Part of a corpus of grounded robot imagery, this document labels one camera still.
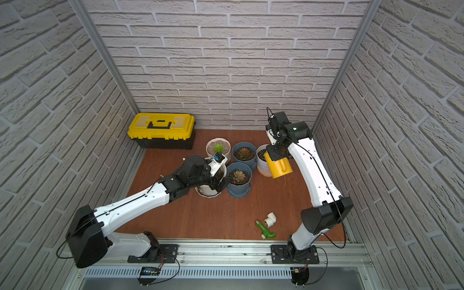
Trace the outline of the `yellow watering can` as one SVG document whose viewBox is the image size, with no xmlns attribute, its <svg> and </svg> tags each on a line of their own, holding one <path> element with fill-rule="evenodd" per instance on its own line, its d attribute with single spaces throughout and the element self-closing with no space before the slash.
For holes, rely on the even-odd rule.
<svg viewBox="0 0 464 290">
<path fill-rule="evenodd" d="M 274 179 L 293 173 L 290 162 L 286 157 L 278 161 L 273 161 L 267 152 L 265 154 L 265 159 L 268 164 L 269 171 L 271 172 Z"/>
</svg>

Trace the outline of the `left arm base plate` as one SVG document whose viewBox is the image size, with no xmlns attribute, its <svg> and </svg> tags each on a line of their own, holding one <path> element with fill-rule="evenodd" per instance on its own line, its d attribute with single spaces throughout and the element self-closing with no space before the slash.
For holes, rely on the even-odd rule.
<svg viewBox="0 0 464 290">
<path fill-rule="evenodd" d="M 176 264 L 179 245 L 178 244 L 161 244 L 159 246 L 151 246 L 148 251 L 140 256 L 129 256 L 128 263 L 154 263 L 161 264 Z"/>
</svg>

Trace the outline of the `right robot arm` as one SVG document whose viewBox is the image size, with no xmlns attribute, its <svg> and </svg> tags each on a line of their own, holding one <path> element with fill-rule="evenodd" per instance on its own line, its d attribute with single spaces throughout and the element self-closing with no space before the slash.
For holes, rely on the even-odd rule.
<svg viewBox="0 0 464 290">
<path fill-rule="evenodd" d="M 273 178 L 292 172 L 288 158 L 296 161 L 311 197 L 312 207 L 301 212 L 302 223 L 288 239 L 280 262 L 307 263 L 317 255 L 314 243 L 321 236 L 343 223 L 353 208 L 353 201 L 344 197 L 333 184 L 315 147 L 312 131 L 305 122 L 292 123 L 284 112 L 267 109 L 266 133 L 270 140 L 265 159 Z"/>
</svg>

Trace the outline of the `white pipe elbow fitting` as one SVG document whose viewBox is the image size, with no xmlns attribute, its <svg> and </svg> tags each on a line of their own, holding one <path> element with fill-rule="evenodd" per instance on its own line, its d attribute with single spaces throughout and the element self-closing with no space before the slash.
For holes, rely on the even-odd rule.
<svg viewBox="0 0 464 290">
<path fill-rule="evenodd" d="M 267 228 L 272 227 L 275 225 L 277 222 L 277 217 L 274 214 L 274 212 L 271 212 L 267 215 L 267 218 L 265 218 L 264 223 Z"/>
</svg>

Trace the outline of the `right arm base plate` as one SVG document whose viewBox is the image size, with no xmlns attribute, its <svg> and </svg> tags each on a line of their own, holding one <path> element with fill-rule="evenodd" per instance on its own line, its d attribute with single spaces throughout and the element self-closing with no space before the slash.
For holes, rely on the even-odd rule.
<svg viewBox="0 0 464 290">
<path fill-rule="evenodd" d="M 320 263 L 319 254 L 316 246 L 311 246 L 305 250 L 297 250 L 293 245 L 271 245 L 271 258 L 273 264 L 308 264 L 316 265 Z"/>
</svg>

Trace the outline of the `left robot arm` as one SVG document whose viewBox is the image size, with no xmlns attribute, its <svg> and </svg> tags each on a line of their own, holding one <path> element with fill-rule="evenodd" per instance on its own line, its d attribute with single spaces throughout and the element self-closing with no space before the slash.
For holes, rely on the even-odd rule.
<svg viewBox="0 0 464 290">
<path fill-rule="evenodd" d="M 117 233 L 122 225 L 157 207 L 186 196 L 195 187 L 208 186 L 222 192 L 231 178 L 216 178 L 217 171 L 228 158 L 217 153 L 209 159 L 200 155 L 185 158 L 182 166 L 148 188 L 120 201 L 91 208 L 79 208 L 65 235 L 65 244 L 77 268 L 87 268 L 104 257 L 133 256 L 139 258 L 157 249 L 158 241 L 151 233 Z"/>
</svg>

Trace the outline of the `large white pot succulent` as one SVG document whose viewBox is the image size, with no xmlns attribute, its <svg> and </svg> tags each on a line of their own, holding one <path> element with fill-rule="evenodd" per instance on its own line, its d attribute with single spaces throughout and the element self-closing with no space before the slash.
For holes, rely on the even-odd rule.
<svg viewBox="0 0 464 290">
<path fill-rule="evenodd" d="M 208 158 L 205 159 L 205 161 L 206 161 L 207 167 L 209 168 L 207 172 L 209 174 L 209 177 L 211 178 L 212 176 L 210 175 L 210 166 L 209 166 L 210 159 L 211 159 L 211 157 L 208 157 Z M 216 175 L 214 177 L 221 181 L 223 179 L 223 177 L 225 177 L 227 175 L 226 171 L 227 171 L 226 166 L 224 164 L 217 171 L 217 173 L 216 173 Z M 214 198 L 214 197 L 221 194 L 221 193 L 217 193 L 215 190 L 211 190 L 209 187 L 206 186 L 206 184 L 196 187 L 195 190 L 199 195 L 201 195 L 203 197 L 206 197 L 206 198 Z"/>
</svg>

